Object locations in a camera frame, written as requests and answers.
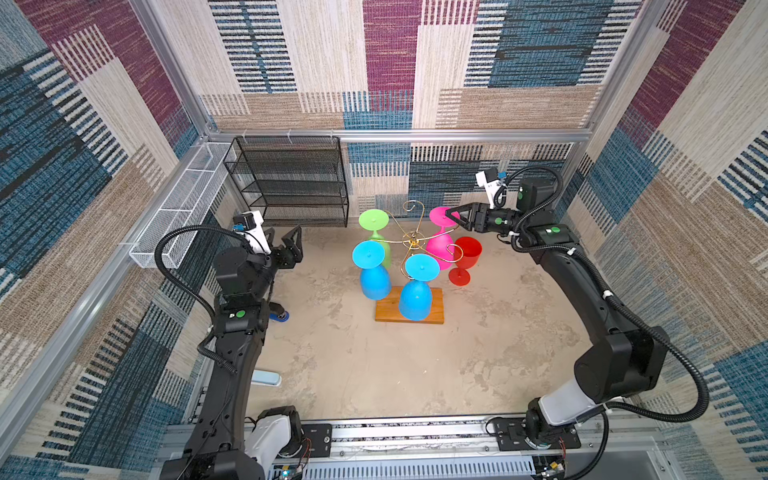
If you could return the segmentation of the red plastic wine glass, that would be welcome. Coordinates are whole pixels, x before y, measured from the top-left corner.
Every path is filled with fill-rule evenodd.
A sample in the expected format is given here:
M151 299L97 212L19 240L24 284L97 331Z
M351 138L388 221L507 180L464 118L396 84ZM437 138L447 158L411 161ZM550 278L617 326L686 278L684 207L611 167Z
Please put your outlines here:
M471 281L469 270L474 267L482 252L482 244L472 237L461 237L456 241L455 263L449 271L449 281L458 287L466 286Z

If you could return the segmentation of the magenta plastic wine glass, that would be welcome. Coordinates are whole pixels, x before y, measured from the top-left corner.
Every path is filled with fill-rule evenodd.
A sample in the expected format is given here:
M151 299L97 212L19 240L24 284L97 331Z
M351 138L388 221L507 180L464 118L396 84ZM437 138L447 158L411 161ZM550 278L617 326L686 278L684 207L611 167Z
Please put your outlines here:
M436 207L429 214L430 221L439 231L427 241L426 252L437 261L441 271L451 269L455 261L463 256L461 248L450 235L457 224L447 216L448 210L448 207Z

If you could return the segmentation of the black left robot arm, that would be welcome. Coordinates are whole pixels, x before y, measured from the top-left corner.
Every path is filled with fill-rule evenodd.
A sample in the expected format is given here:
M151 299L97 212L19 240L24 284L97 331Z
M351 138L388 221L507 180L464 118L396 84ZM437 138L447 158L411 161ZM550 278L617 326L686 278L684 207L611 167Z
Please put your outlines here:
M303 259L302 229L294 227L274 247L246 232L212 225L207 231L231 237L237 245L214 259L220 295L199 302L211 327L198 351L212 360L200 416L181 456L163 464L163 479L265 479L279 458L306 450L300 416L293 406L259 415L251 432L245 430L246 407L255 364L262 352L272 318L287 311L271 299L276 273L292 269Z

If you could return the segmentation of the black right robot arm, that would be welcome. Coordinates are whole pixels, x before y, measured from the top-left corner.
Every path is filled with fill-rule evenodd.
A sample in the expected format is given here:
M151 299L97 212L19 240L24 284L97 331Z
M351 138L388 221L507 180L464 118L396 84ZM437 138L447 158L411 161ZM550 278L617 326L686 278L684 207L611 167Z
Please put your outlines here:
M557 193L556 180L525 179L513 209L474 202L446 213L467 231L508 236L529 249L571 302L592 343L564 385L529 403L525 435L534 448L548 447L600 405L655 387L667 352L653 337L663 330L644 332L623 317L577 259L582 251L578 240L568 227L555 223L548 205Z

